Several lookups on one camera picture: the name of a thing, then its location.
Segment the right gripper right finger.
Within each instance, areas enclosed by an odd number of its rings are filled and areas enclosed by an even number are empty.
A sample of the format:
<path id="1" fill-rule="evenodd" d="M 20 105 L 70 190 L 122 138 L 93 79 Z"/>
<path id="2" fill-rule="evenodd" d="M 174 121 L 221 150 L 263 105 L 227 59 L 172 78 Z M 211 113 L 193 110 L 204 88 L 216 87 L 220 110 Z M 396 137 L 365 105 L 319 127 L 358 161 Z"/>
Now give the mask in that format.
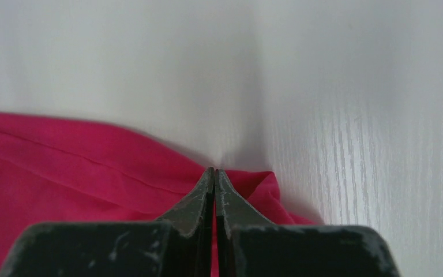
<path id="1" fill-rule="evenodd" d="M 273 223 L 214 175 L 220 276 L 399 276 L 387 243 L 365 226 Z"/>

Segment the crimson red t shirt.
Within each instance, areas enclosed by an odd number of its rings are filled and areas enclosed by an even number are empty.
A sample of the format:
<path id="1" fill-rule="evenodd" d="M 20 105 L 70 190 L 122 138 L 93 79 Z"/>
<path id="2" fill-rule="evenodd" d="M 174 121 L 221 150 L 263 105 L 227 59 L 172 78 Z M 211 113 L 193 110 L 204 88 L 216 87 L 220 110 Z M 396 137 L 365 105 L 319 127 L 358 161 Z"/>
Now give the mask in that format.
<path id="1" fill-rule="evenodd" d="M 32 224 L 154 220 L 204 171 L 114 125 L 0 113 L 0 267 Z"/>

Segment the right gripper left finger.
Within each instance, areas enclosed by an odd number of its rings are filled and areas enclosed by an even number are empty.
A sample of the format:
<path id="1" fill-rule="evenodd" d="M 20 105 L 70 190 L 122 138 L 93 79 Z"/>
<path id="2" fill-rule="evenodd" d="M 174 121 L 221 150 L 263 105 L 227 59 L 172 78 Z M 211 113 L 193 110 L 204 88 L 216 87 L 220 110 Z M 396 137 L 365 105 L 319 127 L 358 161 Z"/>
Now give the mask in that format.
<path id="1" fill-rule="evenodd" d="M 0 276 L 209 276 L 213 168 L 153 221 L 45 222 L 15 241 Z"/>

